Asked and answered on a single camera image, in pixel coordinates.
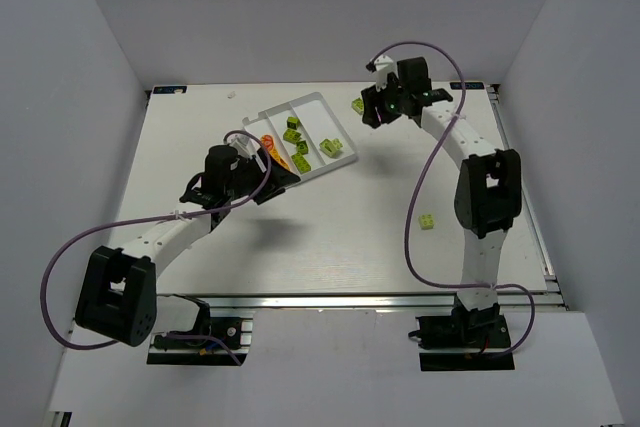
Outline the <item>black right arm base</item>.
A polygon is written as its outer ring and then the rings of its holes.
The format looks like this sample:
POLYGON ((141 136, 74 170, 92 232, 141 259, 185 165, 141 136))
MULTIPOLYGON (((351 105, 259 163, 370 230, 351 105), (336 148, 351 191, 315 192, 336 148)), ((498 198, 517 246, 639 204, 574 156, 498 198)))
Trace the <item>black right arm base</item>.
POLYGON ((495 304, 467 310, 456 303, 448 315, 421 316, 408 338, 419 347, 423 372, 513 371, 506 319, 495 304))

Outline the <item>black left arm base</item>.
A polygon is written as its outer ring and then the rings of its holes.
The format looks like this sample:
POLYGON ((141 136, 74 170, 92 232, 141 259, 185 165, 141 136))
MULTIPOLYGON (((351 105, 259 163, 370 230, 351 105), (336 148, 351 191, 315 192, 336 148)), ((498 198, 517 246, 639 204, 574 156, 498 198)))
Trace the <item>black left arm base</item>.
POLYGON ((253 314, 183 295, 157 299, 146 363, 154 366, 240 367, 252 342, 253 314))

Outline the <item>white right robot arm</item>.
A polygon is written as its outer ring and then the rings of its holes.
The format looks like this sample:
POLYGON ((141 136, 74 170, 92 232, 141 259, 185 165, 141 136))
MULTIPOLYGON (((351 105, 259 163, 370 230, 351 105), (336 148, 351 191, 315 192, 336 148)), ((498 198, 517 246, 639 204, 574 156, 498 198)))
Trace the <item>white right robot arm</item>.
POLYGON ((460 108, 447 105, 454 98, 432 86, 424 58, 395 62, 381 55, 367 69, 375 84, 361 91, 362 122, 376 129, 407 117, 436 139, 436 148, 459 170, 454 213, 464 232, 464 255, 454 305, 469 313, 495 309, 502 246, 522 210, 519 154, 494 146, 460 108))

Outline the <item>yellow round butterfly lego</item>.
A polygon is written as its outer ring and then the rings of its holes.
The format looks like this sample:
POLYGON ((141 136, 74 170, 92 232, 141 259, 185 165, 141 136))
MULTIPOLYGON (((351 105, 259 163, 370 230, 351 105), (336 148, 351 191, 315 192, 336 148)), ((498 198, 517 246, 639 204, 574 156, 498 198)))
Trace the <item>yellow round butterfly lego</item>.
POLYGON ((274 139, 271 135, 268 135, 268 134, 263 135, 260 138, 260 141, 268 151, 271 151, 275 148, 274 139))

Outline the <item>green 2x2 lego upturned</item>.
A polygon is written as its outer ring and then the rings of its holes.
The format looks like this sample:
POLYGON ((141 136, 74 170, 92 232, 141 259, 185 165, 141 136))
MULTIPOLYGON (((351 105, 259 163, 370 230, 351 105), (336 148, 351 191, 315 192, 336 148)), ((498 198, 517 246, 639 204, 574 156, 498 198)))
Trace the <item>green 2x2 lego upturned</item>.
POLYGON ((296 143, 296 150, 302 155, 306 155, 309 152, 309 147, 306 141, 300 141, 296 143))

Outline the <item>green 2x4 lego brick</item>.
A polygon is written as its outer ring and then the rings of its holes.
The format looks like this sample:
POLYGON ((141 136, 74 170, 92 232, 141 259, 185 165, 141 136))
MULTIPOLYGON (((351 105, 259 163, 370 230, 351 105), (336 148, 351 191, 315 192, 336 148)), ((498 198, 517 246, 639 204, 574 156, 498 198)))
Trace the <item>green 2x4 lego brick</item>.
POLYGON ((306 174, 312 171, 312 166, 304 154, 296 152, 291 156, 291 160, 300 174, 306 174))

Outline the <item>yellow 2x4 lego brick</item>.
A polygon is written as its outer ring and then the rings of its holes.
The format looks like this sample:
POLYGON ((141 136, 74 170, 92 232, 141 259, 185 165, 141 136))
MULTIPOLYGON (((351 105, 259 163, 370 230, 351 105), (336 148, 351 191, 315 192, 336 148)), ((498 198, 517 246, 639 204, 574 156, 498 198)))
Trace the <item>yellow 2x4 lego brick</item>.
POLYGON ((287 162, 277 152, 271 153, 270 155, 273 158, 273 160, 275 160, 281 167, 287 169, 288 171, 291 171, 287 162))

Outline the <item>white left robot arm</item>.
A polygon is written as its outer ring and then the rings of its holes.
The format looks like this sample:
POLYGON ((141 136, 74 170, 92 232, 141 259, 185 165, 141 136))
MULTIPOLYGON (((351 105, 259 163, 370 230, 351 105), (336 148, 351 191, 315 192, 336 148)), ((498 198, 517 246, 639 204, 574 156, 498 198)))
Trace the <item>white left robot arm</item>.
POLYGON ((299 182, 298 175, 268 153, 246 156, 229 145, 210 148, 204 170, 188 181, 175 213, 124 245, 94 250, 76 324, 132 347, 140 345, 156 322, 159 275, 209 235, 234 201, 248 198, 260 205, 299 182))

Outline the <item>green 2x4 lego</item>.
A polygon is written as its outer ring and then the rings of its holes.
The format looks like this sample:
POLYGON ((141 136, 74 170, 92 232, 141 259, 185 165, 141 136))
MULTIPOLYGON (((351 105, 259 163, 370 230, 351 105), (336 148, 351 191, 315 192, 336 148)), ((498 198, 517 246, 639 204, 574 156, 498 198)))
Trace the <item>green 2x4 lego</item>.
POLYGON ((336 158, 341 153, 341 151, 335 149, 332 140, 333 139, 324 139, 320 142, 319 148, 320 151, 329 158, 336 158))

